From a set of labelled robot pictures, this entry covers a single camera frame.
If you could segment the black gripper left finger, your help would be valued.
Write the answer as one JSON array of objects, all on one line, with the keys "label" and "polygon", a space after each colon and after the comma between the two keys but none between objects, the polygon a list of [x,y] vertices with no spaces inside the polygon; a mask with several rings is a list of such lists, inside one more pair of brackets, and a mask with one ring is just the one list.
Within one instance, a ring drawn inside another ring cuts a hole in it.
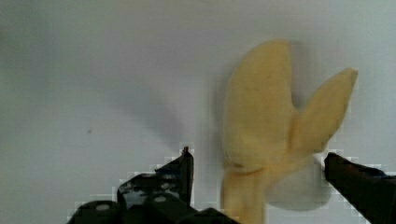
[{"label": "black gripper left finger", "polygon": [[194,159],[184,147],[153,173],[121,184],[117,200],[84,203],[67,224],[239,224],[214,208],[191,207]]}]

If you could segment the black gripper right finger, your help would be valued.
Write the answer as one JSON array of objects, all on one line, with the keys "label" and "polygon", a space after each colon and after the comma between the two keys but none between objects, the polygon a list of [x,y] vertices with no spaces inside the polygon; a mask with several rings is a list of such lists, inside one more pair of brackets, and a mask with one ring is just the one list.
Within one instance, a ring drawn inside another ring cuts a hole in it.
[{"label": "black gripper right finger", "polygon": [[324,163],[326,180],[371,224],[396,223],[394,175],[335,153],[329,153]]}]

